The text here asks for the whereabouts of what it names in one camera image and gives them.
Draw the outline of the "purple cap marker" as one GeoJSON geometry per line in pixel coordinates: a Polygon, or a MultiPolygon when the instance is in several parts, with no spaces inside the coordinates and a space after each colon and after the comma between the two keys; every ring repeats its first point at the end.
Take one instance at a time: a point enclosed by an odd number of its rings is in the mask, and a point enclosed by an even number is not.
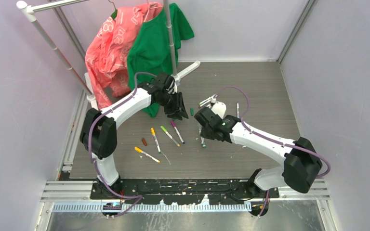
{"type": "Polygon", "coordinates": [[[183,137],[181,136],[181,134],[180,134],[180,132],[179,132],[179,130],[177,128],[177,125],[175,124],[174,120],[171,120],[171,126],[174,128],[174,130],[175,130],[176,134],[178,135],[181,143],[182,144],[185,144],[185,141],[184,141],[183,137]]]}

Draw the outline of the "small marker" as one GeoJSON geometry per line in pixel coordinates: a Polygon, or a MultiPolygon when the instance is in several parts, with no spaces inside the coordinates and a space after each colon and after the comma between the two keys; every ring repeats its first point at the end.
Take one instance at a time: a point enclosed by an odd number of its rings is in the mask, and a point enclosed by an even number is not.
{"type": "Polygon", "coordinates": [[[199,108],[202,108],[202,107],[204,107],[204,106],[208,106],[208,105],[210,105],[210,104],[215,104],[216,103],[216,98],[217,98],[217,94],[213,94],[211,97],[209,97],[209,98],[207,98],[207,99],[205,99],[205,100],[203,100],[203,101],[201,101],[199,104],[198,104],[198,107],[199,108]]]}

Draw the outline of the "grey clear cap marker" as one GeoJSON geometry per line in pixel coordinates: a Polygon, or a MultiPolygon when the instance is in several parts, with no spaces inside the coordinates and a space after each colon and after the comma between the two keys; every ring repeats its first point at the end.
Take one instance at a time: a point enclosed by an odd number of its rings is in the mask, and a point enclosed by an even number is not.
{"type": "Polygon", "coordinates": [[[205,139],[201,135],[201,130],[202,130],[201,125],[198,125],[198,132],[199,132],[199,136],[200,136],[201,146],[202,146],[202,148],[206,148],[205,139]]]}

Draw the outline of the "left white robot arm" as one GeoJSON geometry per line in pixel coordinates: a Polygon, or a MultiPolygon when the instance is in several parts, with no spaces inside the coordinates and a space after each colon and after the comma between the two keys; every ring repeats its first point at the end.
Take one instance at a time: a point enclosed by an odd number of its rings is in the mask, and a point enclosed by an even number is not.
{"type": "Polygon", "coordinates": [[[95,166],[97,179],[103,185],[102,192],[110,199],[117,198],[122,190],[121,177],[113,157],[119,126],[153,104],[162,106],[168,118],[188,118],[183,94],[177,90],[177,81],[173,76],[164,72],[158,75],[139,72],[139,75],[148,75],[151,79],[136,83],[131,93],[103,110],[91,108],[85,115],[79,137],[95,166]]]}

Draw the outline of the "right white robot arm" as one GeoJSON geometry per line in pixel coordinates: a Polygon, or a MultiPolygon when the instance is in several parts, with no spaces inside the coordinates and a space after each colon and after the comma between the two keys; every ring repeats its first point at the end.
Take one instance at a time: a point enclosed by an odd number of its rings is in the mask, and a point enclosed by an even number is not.
{"type": "Polygon", "coordinates": [[[194,118],[201,125],[201,136],[246,146],[276,161],[279,166],[257,169],[246,186],[251,196],[259,198],[267,190],[288,186],[299,193],[308,193],[322,169],[320,156],[311,142],[277,137],[256,129],[233,115],[220,116],[209,107],[199,110],[194,118]]]}

